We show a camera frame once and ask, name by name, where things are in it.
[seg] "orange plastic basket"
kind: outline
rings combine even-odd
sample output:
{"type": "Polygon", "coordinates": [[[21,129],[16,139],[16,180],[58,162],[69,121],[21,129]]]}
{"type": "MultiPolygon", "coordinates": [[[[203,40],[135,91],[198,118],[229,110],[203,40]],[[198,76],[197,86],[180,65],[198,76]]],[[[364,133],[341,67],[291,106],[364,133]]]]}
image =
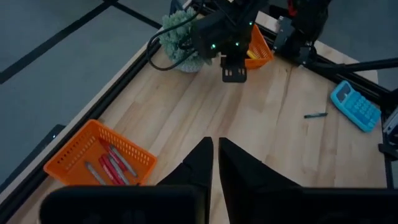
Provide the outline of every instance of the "orange plastic basket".
{"type": "Polygon", "coordinates": [[[265,65],[270,60],[274,59],[274,56],[269,50],[269,47],[261,35],[259,27],[253,26],[251,32],[251,42],[249,44],[249,50],[254,53],[257,59],[246,59],[244,64],[247,69],[255,69],[265,65]]]}
{"type": "Polygon", "coordinates": [[[88,161],[101,178],[112,185],[111,179],[98,162],[101,155],[107,153],[99,142],[100,138],[113,144],[137,172],[136,178],[130,172],[124,172],[130,183],[145,184],[155,167],[156,157],[93,119],[44,165],[44,171],[66,185],[99,185],[85,166],[85,161],[88,161]]]}

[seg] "wooden table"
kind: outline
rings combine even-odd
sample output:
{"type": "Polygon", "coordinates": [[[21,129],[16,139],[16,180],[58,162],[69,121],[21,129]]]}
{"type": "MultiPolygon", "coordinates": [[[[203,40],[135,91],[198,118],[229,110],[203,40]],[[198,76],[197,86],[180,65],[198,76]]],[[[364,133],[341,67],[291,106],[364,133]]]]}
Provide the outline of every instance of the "wooden table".
{"type": "MultiPolygon", "coordinates": [[[[259,13],[257,23],[276,30],[277,21],[259,13]]],[[[336,63],[352,58],[320,43],[318,53],[336,63]]],[[[40,161],[145,47],[115,75],[36,159],[40,161]]],[[[153,61],[170,64],[160,49],[153,61]]],[[[149,184],[170,173],[204,137],[227,137],[248,153],[302,186],[386,187],[381,124],[361,132],[331,103],[331,81],[275,58],[248,73],[245,84],[223,83],[220,61],[197,74],[160,72],[146,65],[100,117],[100,121],[158,157],[149,184]],[[327,112],[325,118],[303,115],[327,112]]],[[[362,76],[377,83],[375,71],[362,76]]],[[[217,166],[213,166],[211,223],[228,223],[217,166]]],[[[35,223],[43,198],[62,184],[48,177],[9,223],[35,223]]]]}

